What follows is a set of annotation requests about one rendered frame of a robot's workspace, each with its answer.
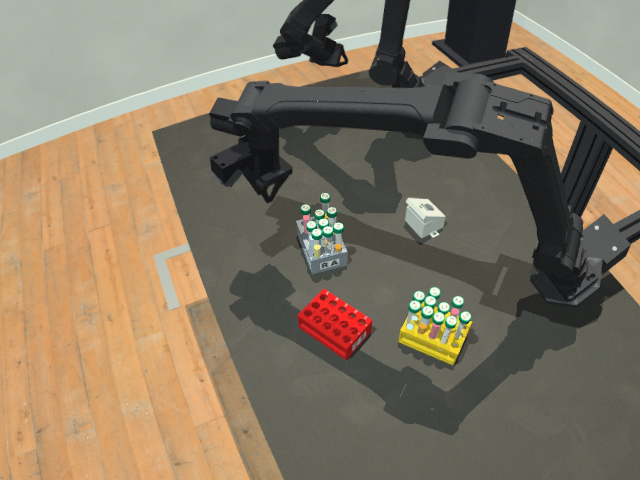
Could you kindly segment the grey tube rack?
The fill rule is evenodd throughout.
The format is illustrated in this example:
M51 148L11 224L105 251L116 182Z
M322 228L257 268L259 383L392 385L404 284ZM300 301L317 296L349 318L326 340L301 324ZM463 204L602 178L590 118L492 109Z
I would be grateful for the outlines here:
M332 236L332 253L330 255L324 254L324 247L321 246L321 256L314 257L314 249L310 248L309 235L304 232L303 219L296 221L297 235L301 243L303 252L308 262L309 268L312 274L328 271L331 269L347 266L348 252L342 240L342 251L335 251L335 235Z

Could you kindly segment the yellow tube rack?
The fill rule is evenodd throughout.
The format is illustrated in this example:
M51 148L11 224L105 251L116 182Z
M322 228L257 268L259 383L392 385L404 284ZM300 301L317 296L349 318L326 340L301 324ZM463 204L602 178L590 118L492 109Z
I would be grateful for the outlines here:
M422 335L418 334L418 332L417 332L419 321L420 321L420 318L421 318L421 311L419 313L419 317L418 318L419 319L416 320L415 325L414 325L414 329L412 329L412 330L409 330L409 329L406 328L406 325L407 325L407 323L406 323L407 319L406 319L404 325L402 326L402 328L400 330L400 335L399 335L398 342L401 343L401 344L404 344L404 345L406 345L408 347L411 347L411 348L413 348L415 350L418 350L418 351L420 351L422 353L430 355L430 356L432 356L434 358L437 358L437 359L439 359L441 361L444 361L444 362L446 362L448 364L454 365L454 362L455 362L455 360L456 360L456 358L458 356L458 353L459 353L459 351L461 349L461 346L462 346L462 344L464 342L464 339L465 339L465 337L467 335L467 332L468 332L468 330L470 328L471 321L470 321L470 323L467 324L462 338L461 339L457 339L454 336L455 336L455 333L456 333L456 330L457 330L457 327L458 327L458 324L459 324L459 316L458 316L457 325L456 325L455 328L452 329L452 332L450 334L448 342L446 344L442 344L440 342L440 338L441 338L442 332L443 332L443 330L445 328L444 323L442 324L440 332L439 332L438 336L436 337L436 339L430 339L428 336L429 336L429 332L430 332L430 329L431 329L431 326L432 326L432 323L433 323L432 322L432 318L433 317L430 319L430 322L429 322L429 324L427 326L427 329L426 329L425 333L422 334ZM406 335L409 336L409 337L407 337ZM419 340L419 341L417 341L417 340ZM452 343L455 343L458 346L457 345L454 346ZM430 345L430 346L428 346L428 345ZM442 351L437 350L437 349L440 349Z

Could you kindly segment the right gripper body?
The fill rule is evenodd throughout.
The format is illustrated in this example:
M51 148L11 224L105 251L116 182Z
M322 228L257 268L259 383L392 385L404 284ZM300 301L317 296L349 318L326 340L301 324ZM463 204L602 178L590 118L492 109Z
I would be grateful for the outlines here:
M320 40L320 39L319 39ZM321 40L320 40L321 41ZM318 65L337 67L340 63L340 53L343 51L343 45L336 43L334 53L331 53L323 49L323 43L321 41L321 50L317 56L310 57L309 62L316 63ZM314 58L314 59L313 59ZM316 60L319 59L320 61Z

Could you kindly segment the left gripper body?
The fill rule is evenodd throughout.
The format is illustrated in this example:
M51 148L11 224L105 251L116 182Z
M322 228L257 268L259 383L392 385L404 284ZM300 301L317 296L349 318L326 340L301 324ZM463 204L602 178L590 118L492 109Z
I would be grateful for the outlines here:
M247 168L244 171L259 187L263 188L265 186L269 186L273 184L275 181L279 180L280 179L279 177L283 175L287 177L292 174L292 166L279 156L279 140L276 144L269 146L266 149L254 146L250 142L249 142L249 145L252 148L257 150L269 150L272 148L274 149L274 170L273 171L261 177L257 177L249 168Z

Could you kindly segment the red tube rack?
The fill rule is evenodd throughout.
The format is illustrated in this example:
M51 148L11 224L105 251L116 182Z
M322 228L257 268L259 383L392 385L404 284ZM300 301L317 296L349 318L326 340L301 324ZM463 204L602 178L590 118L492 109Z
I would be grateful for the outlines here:
M327 300L325 297L327 297ZM337 305L335 306L332 303L336 303ZM346 312L341 309L345 309ZM353 318L350 315L354 315L356 318ZM297 316L300 329L345 360L351 356L351 354L371 333L372 328L372 319L368 318L325 289L323 289ZM365 325L360 321L365 322Z

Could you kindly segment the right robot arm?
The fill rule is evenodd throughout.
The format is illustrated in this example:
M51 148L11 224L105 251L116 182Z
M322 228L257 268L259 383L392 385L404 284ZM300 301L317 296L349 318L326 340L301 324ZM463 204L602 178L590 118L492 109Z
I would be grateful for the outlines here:
M334 53L337 42L325 36L330 35L338 26L336 18L330 14L321 14L333 1L303 0L290 12L280 29L281 36L273 44L279 59L295 58L301 54L317 56L321 50L321 41L323 49ZM421 78L414 74L408 61L404 61L406 53L402 47L402 39L409 4L410 0L385 1L378 50L369 70L370 78L377 84L400 88L426 87ZM311 36L307 33L314 21Z

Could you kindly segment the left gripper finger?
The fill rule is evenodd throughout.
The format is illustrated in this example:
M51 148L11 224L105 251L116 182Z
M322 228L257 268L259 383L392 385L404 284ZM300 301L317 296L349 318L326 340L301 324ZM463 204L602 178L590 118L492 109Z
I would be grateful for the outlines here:
M278 192L279 188L283 185L283 183L286 181L286 179L287 179L288 177L289 177L289 176L287 176L287 177L282 176L282 177L280 177L280 179L279 179L279 180L275 181L276 183L274 182L274 183L275 183L275 185L274 185L274 187L273 187L273 190L272 190L272 192L271 192L271 195L270 195L270 196L268 196L267 189L268 189L268 187L269 187L269 186L271 186L272 184L271 184L271 185L269 185L269 186L265 186L265 187L261 188L261 187L259 187L259 186L255 183L255 185L257 186L258 190L260 191L261 195L263 196L263 198L264 198L264 200L266 201L266 203L267 203L267 204L273 201L273 199L274 199L274 197L276 196L276 194L277 194L277 192ZM274 184L274 183L273 183L273 184Z
M256 193L258 195L261 195L260 191L258 190L257 186L255 185L255 182L245 173L243 172L243 175L246 177L246 179L248 180L248 182L251 184L251 186L254 188L254 190L256 191Z

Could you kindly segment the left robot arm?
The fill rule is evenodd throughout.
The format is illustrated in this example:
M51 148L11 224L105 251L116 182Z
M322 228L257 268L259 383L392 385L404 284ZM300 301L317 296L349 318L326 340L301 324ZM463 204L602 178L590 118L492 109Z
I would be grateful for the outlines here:
M247 168L257 177L273 171L274 149L254 149L248 140L266 149L278 142L279 129L290 126L418 134L433 155L509 155L537 227L533 264L571 301L597 281L598 272L580 241L583 220L565 197L553 142L553 112L550 99L474 73L445 72L441 84L416 88L296 87L251 81L238 101L217 98L209 113L212 129L246 135L210 157L211 171L226 187Z

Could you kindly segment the test tube with pink liquid and green-white cap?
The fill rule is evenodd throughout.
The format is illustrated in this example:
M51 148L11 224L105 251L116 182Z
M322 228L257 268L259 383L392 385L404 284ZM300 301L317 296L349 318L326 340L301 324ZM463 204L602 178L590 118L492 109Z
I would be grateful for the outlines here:
M311 221L311 207L307 204L302 205L301 208L301 214L303 214L303 224L304 224L304 232L308 234L308 231L306 229L306 224L307 222Z

